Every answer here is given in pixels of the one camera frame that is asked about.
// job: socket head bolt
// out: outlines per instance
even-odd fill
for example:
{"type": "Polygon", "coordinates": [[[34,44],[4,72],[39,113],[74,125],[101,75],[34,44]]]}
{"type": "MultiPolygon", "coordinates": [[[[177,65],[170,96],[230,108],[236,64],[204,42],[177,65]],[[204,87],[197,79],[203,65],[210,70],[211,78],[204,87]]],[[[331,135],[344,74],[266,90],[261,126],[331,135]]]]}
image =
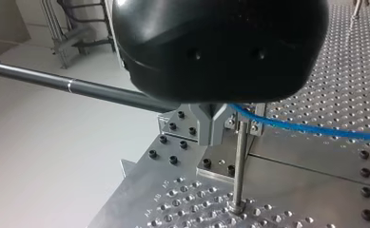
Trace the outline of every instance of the socket head bolt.
{"type": "Polygon", "coordinates": [[[183,119],[185,117],[185,113],[183,111],[178,111],[178,117],[183,119]]]}
{"type": "Polygon", "coordinates": [[[165,144],[167,142],[166,136],[160,136],[160,142],[165,144]]]}
{"type": "Polygon", "coordinates": [[[178,163],[178,158],[176,156],[170,156],[169,157],[169,163],[177,164],[178,163]]]}
{"type": "Polygon", "coordinates": [[[211,160],[210,159],[203,159],[203,166],[204,168],[211,168],[211,160]]]}
{"type": "Polygon", "coordinates": [[[363,218],[364,220],[366,220],[366,221],[370,221],[370,210],[368,210],[368,209],[364,209],[364,210],[362,210],[362,212],[361,212],[361,216],[362,216],[362,218],[363,218]]]}
{"type": "Polygon", "coordinates": [[[367,168],[362,168],[361,171],[360,171],[360,175],[363,178],[369,178],[369,176],[370,176],[370,170],[367,169],[367,168]]]}
{"type": "Polygon", "coordinates": [[[234,177],[235,176],[235,165],[233,164],[228,165],[227,171],[228,171],[229,176],[234,177]]]}
{"type": "Polygon", "coordinates": [[[369,187],[362,187],[361,188],[361,195],[365,198],[370,198],[370,188],[369,187]]]}
{"type": "Polygon", "coordinates": [[[369,152],[366,151],[366,150],[361,150],[360,151],[360,158],[362,158],[363,160],[368,160],[368,158],[369,158],[369,152]]]}
{"type": "Polygon", "coordinates": [[[194,128],[194,127],[189,127],[189,128],[188,128],[188,133],[189,133],[190,135],[196,135],[196,128],[194,128]]]}
{"type": "Polygon", "coordinates": [[[179,142],[179,146],[181,146],[182,149],[186,149],[187,148],[187,142],[186,141],[181,141],[181,142],[179,142]]]}
{"type": "Polygon", "coordinates": [[[176,124],[175,123],[169,123],[169,129],[176,130],[176,124]]]}
{"type": "Polygon", "coordinates": [[[155,150],[150,150],[150,151],[148,151],[148,155],[149,155],[150,158],[155,159],[155,158],[157,158],[158,154],[155,150]]]}

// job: silver metal rod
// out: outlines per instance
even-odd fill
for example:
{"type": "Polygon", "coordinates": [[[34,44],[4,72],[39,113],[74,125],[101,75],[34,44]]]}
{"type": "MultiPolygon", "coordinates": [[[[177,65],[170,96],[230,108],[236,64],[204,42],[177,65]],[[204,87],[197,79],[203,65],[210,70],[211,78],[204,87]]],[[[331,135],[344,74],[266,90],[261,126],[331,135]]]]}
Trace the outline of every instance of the silver metal rod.
{"type": "Polygon", "coordinates": [[[357,0],[356,7],[354,8],[353,19],[359,19],[359,17],[360,17],[360,8],[362,6],[362,1],[363,0],[357,0]]]}
{"type": "Polygon", "coordinates": [[[17,66],[0,64],[0,76],[154,112],[168,112],[178,108],[179,106],[179,104],[154,100],[140,92],[129,91],[108,85],[95,84],[84,80],[63,77],[56,74],[49,74],[17,66]]]}
{"type": "Polygon", "coordinates": [[[244,161],[247,153],[247,127],[248,122],[240,122],[235,158],[234,198],[229,207],[231,212],[234,214],[240,214],[244,208],[244,203],[242,202],[242,190],[244,161]]]}

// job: blue tube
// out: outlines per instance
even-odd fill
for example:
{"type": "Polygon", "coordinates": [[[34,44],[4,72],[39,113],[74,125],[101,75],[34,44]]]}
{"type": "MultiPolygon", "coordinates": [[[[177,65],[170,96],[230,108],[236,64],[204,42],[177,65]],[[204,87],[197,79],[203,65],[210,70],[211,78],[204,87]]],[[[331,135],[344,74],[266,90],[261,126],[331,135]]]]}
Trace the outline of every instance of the blue tube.
{"type": "Polygon", "coordinates": [[[303,131],[303,132],[308,132],[308,133],[313,133],[313,134],[322,134],[322,135],[327,135],[327,136],[346,137],[346,138],[370,141],[370,133],[354,132],[354,131],[347,131],[347,130],[336,130],[336,129],[331,129],[331,128],[306,125],[306,124],[277,121],[277,120],[268,119],[268,118],[261,117],[253,113],[250,113],[249,111],[243,109],[238,104],[230,104],[230,106],[233,109],[235,109],[237,112],[241,113],[243,116],[253,121],[256,121],[258,123],[270,124],[278,128],[284,128],[284,129],[295,130],[295,131],[303,131]]]}

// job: black robot head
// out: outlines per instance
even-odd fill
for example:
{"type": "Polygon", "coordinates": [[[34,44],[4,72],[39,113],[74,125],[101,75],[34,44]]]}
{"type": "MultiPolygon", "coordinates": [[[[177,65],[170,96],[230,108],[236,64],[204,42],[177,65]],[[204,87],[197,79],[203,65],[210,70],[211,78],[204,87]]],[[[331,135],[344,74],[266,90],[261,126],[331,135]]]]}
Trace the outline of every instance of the black robot head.
{"type": "Polygon", "coordinates": [[[294,94],[328,24],[326,0],[115,0],[112,14],[133,84],[181,103],[294,94]]]}

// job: vertical metal pin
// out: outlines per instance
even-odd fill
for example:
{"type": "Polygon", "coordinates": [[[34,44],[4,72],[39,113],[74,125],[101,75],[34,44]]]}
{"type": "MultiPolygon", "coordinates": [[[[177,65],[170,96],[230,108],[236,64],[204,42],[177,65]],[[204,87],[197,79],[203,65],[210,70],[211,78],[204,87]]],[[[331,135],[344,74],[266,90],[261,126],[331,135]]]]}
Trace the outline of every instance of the vertical metal pin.
{"type": "Polygon", "coordinates": [[[247,130],[248,122],[240,122],[235,159],[234,197],[232,202],[229,203],[229,210],[235,215],[239,215],[244,209],[242,191],[244,161],[247,152],[247,130]]]}

